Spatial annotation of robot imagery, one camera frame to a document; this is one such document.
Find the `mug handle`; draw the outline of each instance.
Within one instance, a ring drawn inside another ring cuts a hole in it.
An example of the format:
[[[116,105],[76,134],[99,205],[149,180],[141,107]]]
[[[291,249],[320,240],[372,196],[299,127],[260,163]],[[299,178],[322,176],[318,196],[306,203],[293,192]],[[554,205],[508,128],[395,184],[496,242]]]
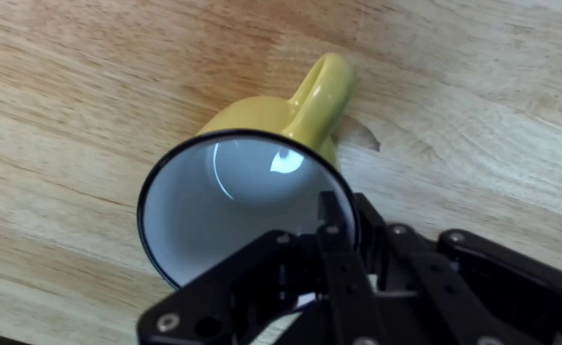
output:
[[[354,69],[339,54],[324,54],[289,98],[287,138],[322,151],[354,86]]]

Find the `wooden surface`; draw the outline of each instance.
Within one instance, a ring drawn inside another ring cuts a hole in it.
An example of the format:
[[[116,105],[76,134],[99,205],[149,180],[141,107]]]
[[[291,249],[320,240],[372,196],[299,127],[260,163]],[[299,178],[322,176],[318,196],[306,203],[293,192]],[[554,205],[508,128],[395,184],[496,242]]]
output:
[[[562,0],[0,0],[0,334],[134,343],[170,291],[136,238],[145,173],[326,50],[358,69],[354,190],[562,268]]]

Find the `wood grain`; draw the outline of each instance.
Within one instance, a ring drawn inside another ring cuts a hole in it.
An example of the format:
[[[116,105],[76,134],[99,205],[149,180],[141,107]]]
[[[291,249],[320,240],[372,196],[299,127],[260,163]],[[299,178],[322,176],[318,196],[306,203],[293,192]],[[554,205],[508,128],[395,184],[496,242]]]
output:
[[[134,343],[170,291],[134,226],[151,163],[326,50],[358,69],[354,190],[562,268],[562,0],[0,0],[0,334]]]

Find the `mug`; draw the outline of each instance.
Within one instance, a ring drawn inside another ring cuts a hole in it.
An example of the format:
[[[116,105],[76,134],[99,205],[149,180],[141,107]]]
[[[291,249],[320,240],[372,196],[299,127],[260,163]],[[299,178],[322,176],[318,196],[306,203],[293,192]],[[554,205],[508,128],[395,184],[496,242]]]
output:
[[[289,100],[239,100],[161,157],[138,201],[140,240],[161,276],[180,288],[268,230],[333,224],[358,242],[329,140],[352,79],[326,54]]]
[[[331,130],[352,94],[354,69],[339,54],[324,54],[289,98],[253,96],[230,104],[201,130],[253,128],[295,140],[329,163],[335,161]]]

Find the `bolt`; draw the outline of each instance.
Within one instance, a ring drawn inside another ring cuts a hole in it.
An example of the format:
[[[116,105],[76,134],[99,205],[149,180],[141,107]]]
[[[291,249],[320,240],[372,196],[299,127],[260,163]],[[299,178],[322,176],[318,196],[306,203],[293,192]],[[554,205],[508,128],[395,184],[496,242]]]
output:
[[[163,316],[157,320],[157,328],[159,328],[161,334],[166,334],[166,332],[176,330],[178,324],[180,324],[180,316],[174,314],[174,312],[163,314]]]
[[[352,341],[352,345],[377,345],[377,341],[372,337],[358,337]]]
[[[402,236],[406,232],[408,232],[406,226],[393,226],[393,234],[397,234],[397,236]]]
[[[291,238],[287,234],[281,234],[276,238],[276,243],[289,243],[289,242],[291,242]]]
[[[477,337],[475,345],[504,345],[504,341],[500,341],[496,337],[481,335],[481,337]]]
[[[326,234],[339,234],[337,226],[326,226]]]
[[[466,236],[460,234],[460,232],[452,232],[452,234],[450,234],[450,242],[456,242],[456,243],[458,243],[458,242],[464,242],[464,240],[466,240]]]

